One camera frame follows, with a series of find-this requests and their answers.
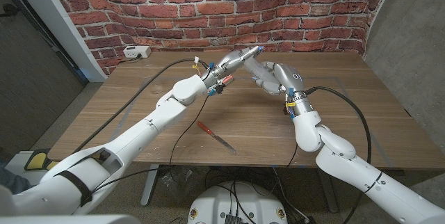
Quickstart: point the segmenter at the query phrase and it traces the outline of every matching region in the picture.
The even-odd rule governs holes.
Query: black strap
[[[92,194],[90,189],[83,183],[75,174],[71,173],[70,171],[62,171],[58,173],[57,175],[60,175],[66,179],[68,179],[71,183],[73,183],[77,189],[81,192],[81,207],[83,207],[87,202],[90,202],[92,200]]]

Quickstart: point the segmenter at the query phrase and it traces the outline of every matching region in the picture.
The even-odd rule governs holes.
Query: white power strip
[[[152,50],[148,46],[127,46],[124,49],[124,54],[127,58],[136,58],[139,54],[142,55],[142,58],[148,58],[151,53]]]

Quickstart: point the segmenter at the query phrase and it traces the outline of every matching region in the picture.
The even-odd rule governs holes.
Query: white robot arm
[[[320,116],[309,103],[297,70],[271,62],[260,65],[254,59],[246,63],[245,67],[257,77],[257,85],[267,93],[286,93],[298,146],[306,152],[322,147],[316,158],[318,167],[364,192],[399,223],[443,223],[445,210],[358,157],[349,141],[320,124]]]
[[[115,140],[76,152],[54,166],[37,186],[17,195],[5,195],[8,204],[0,215],[71,215],[87,214],[116,186],[110,183],[120,178],[129,164],[165,129],[182,120],[186,106],[220,86],[221,79],[233,73],[244,61],[255,57],[262,47],[233,51],[215,67],[199,77],[194,75],[177,82],[156,104],[156,109]]]

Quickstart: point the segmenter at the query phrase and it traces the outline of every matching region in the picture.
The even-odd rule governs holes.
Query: knife blade
[[[210,136],[214,137],[217,141],[219,141],[221,144],[223,144],[228,150],[230,150],[230,152],[232,152],[233,154],[236,154],[236,150],[229,143],[224,141],[221,137],[215,135],[208,127],[206,127],[206,125],[204,125],[200,121],[196,122],[196,124],[198,126],[200,126],[200,128],[202,128],[202,130],[204,130]]]

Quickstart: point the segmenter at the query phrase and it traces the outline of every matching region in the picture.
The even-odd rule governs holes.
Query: gray wall
[[[365,61],[445,154],[445,0],[386,0]]]

